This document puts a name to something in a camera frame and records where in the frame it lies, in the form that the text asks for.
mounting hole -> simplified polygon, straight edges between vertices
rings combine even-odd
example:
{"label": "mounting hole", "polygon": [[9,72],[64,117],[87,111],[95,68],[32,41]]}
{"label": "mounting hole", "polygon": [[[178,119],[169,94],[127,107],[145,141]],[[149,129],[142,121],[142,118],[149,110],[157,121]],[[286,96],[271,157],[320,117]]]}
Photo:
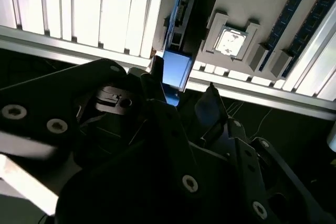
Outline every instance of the mounting hole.
{"label": "mounting hole", "polygon": [[173,137],[178,137],[179,136],[179,133],[177,131],[172,131],[172,136]]}
{"label": "mounting hole", "polygon": [[264,208],[264,206],[262,204],[260,204],[257,201],[254,201],[252,203],[253,206],[253,210],[256,212],[256,214],[263,220],[265,220],[267,218],[267,211]]}
{"label": "mounting hole", "polygon": [[251,166],[251,165],[248,165],[247,167],[253,173],[256,171],[255,168],[253,166]]}
{"label": "mounting hole", "polygon": [[190,175],[184,175],[182,178],[183,186],[191,193],[195,193],[198,190],[197,181]]}
{"label": "mounting hole", "polygon": [[117,66],[111,65],[110,69],[112,69],[115,72],[120,72],[120,68],[118,68]]}
{"label": "mounting hole", "polygon": [[4,118],[19,120],[27,115],[27,110],[17,104],[9,104],[2,108],[1,113]]}
{"label": "mounting hole", "polygon": [[246,153],[247,156],[252,157],[252,153],[250,151],[245,150],[245,153]]}
{"label": "mounting hole", "polygon": [[61,119],[51,119],[47,122],[47,129],[55,134],[61,134],[68,130],[68,124]]}
{"label": "mounting hole", "polygon": [[128,108],[132,105],[132,101],[130,99],[123,99],[121,102],[120,102],[120,107],[122,108]]}

white louvered panel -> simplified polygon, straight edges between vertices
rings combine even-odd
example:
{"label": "white louvered panel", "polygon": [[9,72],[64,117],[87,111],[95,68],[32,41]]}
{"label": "white louvered panel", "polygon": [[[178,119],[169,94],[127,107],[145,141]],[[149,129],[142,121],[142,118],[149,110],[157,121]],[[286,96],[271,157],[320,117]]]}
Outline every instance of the white louvered panel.
{"label": "white louvered panel", "polygon": [[141,57],[150,58],[161,0],[151,0],[141,46]]}
{"label": "white louvered panel", "polygon": [[42,0],[18,0],[22,29],[44,34]]}
{"label": "white louvered panel", "polygon": [[193,69],[199,70],[202,66],[202,63],[200,61],[195,60],[195,63],[193,65]]}
{"label": "white louvered panel", "polygon": [[230,71],[229,72],[229,75],[228,75],[230,78],[233,78],[233,79],[237,79],[237,80],[241,80],[241,81],[246,81],[247,78],[249,77],[248,74],[246,73],[241,73],[241,72],[238,72],[238,71]]}
{"label": "white louvered panel", "polygon": [[101,0],[74,1],[74,28],[77,42],[98,46]]}
{"label": "white louvered panel", "polygon": [[271,80],[267,80],[261,77],[254,76],[251,80],[252,83],[263,85],[263,86],[269,86],[271,84]]}
{"label": "white louvered panel", "polygon": [[205,66],[204,72],[213,73],[214,71],[215,71],[215,66],[214,65],[207,64]]}
{"label": "white louvered panel", "polygon": [[46,0],[46,16],[50,36],[61,37],[60,0]]}
{"label": "white louvered panel", "polygon": [[61,1],[61,20],[62,20],[62,39],[71,40],[72,22],[71,22],[71,0]]}
{"label": "white louvered panel", "polygon": [[[295,88],[303,91],[302,87],[300,88],[300,84],[304,82],[304,78],[306,77],[306,74],[308,74],[308,72],[310,71],[312,65],[315,65],[315,68],[317,67],[315,61],[320,58],[320,54],[322,51],[324,51],[324,47],[336,33],[335,21],[336,3],[334,3],[333,6],[330,8],[319,28],[310,39],[308,45],[304,49],[303,53],[298,59],[298,62],[296,63],[285,84],[283,85],[283,90],[292,91],[292,89]],[[316,91],[313,90],[312,92],[309,91],[305,93],[314,94],[315,92]]]}
{"label": "white louvered panel", "polygon": [[13,0],[0,0],[0,25],[16,28]]}
{"label": "white louvered panel", "polygon": [[124,52],[131,0],[103,0],[100,42],[105,49]]}
{"label": "white louvered panel", "polygon": [[285,80],[277,80],[273,86],[275,89],[281,89],[285,84]]}
{"label": "white louvered panel", "polygon": [[148,0],[132,0],[127,29],[126,49],[134,56],[140,55],[144,34],[146,8]]}
{"label": "white louvered panel", "polygon": [[226,68],[216,67],[214,73],[219,75],[219,76],[222,76],[227,71],[228,71],[228,69],[226,69]]}
{"label": "white louvered panel", "polygon": [[317,96],[318,98],[334,101],[336,99],[336,72]]}
{"label": "white louvered panel", "polygon": [[325,83],[331,78],[336,69],[336,35],[332,37],[317,61],[309,70],[299,88],[298,94],[313,96],[318,94]]}

screw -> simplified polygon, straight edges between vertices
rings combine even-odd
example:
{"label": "screw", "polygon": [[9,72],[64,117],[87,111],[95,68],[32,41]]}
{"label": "screw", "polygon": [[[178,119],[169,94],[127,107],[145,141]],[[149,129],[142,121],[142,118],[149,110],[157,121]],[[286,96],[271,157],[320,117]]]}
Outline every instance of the screw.
{"label": "screw", "polygon": [[27,110],[17,104],[9,104],[2,108],[1,113],[4,118],[19,120],[27,115]]}
{"label": "screw", "polygon": [[264,206],[262,204],[260,204],[257,201],[254,201],[252,203],[253,206],[253,210],[256,212],[256,214],[263,220],[265,220],[267,218],[267,211],[264,208]]}
{"label": "screw", "polygon": [[234,121],[234,123],[238,126],[241,127],[241,124],[238,121]]}
{"label": "screw", "polygon": [[182,178],[184,187],[191,193],[195,193],[198,190],[197,181],[190,175],[184,175]]}
{"label": "screw", "polygon": [[269,147],[268,143],[265,140],[262,140],[261,144],[266,148]]}
{"label": "screw", "polygon": [[61,119],[51,119],[47,122],[47,129],[55,134],[61,134],[68,130],[68,125]]}

white panel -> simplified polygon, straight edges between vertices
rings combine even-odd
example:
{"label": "white panel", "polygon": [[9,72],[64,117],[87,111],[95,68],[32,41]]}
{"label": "white panel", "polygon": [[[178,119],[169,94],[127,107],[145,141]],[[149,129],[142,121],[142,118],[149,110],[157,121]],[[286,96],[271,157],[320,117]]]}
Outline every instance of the white panel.
{"label": "white panel", "polygon": [[0,0],[0,26],[16,28],[13,0]]}
{"label": "white panel", "polygon": [[228,69],[226,68],[221,68],[221,67],[216,67],[214,73],[222,76],[226,71],[228,71]]}
{"label": "white panel", "polygon": [[276,89],[281,89],[282,88],[282,86],[285,84],[285,80],[278,80],[278,81],[276,81],[276,83],[274,84],[274,88],[276,88]]}
{"label": "white panel", "polygon": [[249,74],[245,74],[245,73],[241,73],[241,72],[237,72],[237,71],[230,71],[229,75],[230,78],[234,78],[237,80],[242,80],[242,81],[246,81],[247,78],[250,76]]}
{"label": "white panel", "polygon": [[161,58],[163,57],[164,52],[163,51],[156,51],[157,56],[160,56]]}
{"label": "white panel", "polygon": [[186,89],[191,89],[191,90],[196,90],[196,91],[199,91],[199,92],[205,92],[206,89],[208,88],[208,86],[189,81],[189,82],[187,82],[187,85],[185,86],[185,88]]}
{"label": "white panel", "polygon": [[336,3],[333,4],[321,25],[300,55],[298,62],[296,63],[294,69],[287,78],[285,85],[283,86],[284,90],[291,91],[293,88],[298,87],[306,74],[306,69],[309,69],[309,66],[314,63],[325,46],[325,43],[328,43],[328,40],[335,33],[335,23]]}
{"label": "white panel", "polygon": [[103,0],[100,41],[104,48],[124,52],[131,0]]}
{"label": "white panel", "polygon": [[74,22],[77,42],[98,46],[101,0],[75,0]]}
{"label": "white panel", "polygon": [[144,58],[149,58],[151,55],[160,4],[161,0],[151,0],[150,2],[140,53]]}
{"label": "white panel", "polygon": [[46,12],[50,36],[61,37],[60,0],[46,0]]}
{"label": "white panel", "polygon": [[263,86],[269,86],[271,84],[271,80],[267,80],[267,79],[260,78],[257,76],[254,76],[251,82],[255,84],[263,85]]}
{"label": "white panel", "polygon": [[22,29],[44,34],[42,0],[18,0]]}
{"label": "white panel", "polygon": [[148,0],[132,0],[127,30],[126,48],[131,55],[139,56],[144,33]]}
{"label": "white panel", "polygon": [[0,178],[47,215],[55,214],[58,196],[3,154],[0,154]]}
{"label": "white panel", "polygon": [[204,72],[213,73],[214,71],[215,71],[215,66],[214,65],[207,64],[205,66]]}
{"label": "white panel", "polygon": [[317,97],[329,101],[336,99],[336,72],[329,79]]}
{"label": "white panel", "polygon": [[71,40],[71,0],[61,0],[62,39]]}
{"label": "white panel", "polygon": [[336,68],[336,35],[330,40],[318,60],[301,82],[297,93],[312,96],[319,93]]}
{"label": "white panel", "polygon": [[193,69],[199,70],[201,68],[202,63],[198,60],[195,60],[195,63],[193,65]]}

white cable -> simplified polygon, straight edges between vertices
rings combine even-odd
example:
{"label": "white cable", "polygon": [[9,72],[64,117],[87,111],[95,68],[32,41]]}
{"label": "white cable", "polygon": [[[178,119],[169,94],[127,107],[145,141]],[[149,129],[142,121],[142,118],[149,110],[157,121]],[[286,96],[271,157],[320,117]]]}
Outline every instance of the white cable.
{"label": "white cable", "polygon": [[231,107],[235,104],[236,102],[231,103],[230,107],[226,110],[229,111],[231,109]]}
{"label": "white cable", "polygon": [[230,115],[238,106],[239,104],[236,104],[231,110],[228,110],[227,113]]}
{"label": "white cable", "polygon": [[243,106],[243,104],[244,104],[244,103],[242,103],[242,104],[237,108],[236,112],[232,114],[232,116],[231,116],[232,118],[233,118],[234,115],[238,112],[238,110],[240,110],[240,108]]}
{"label": "white cable", "polygon": [[269,113],[272,111],[273,109],[270,109],[267,114],[263,117],[263,119],[261,119],[258,130],[256,131],[256,133],[254,133],[250,138],[254,137],[255,135],[257,135],[260,131],[261,125],[263,124],[264,120],[266,119],[266,117],[269,115]]}

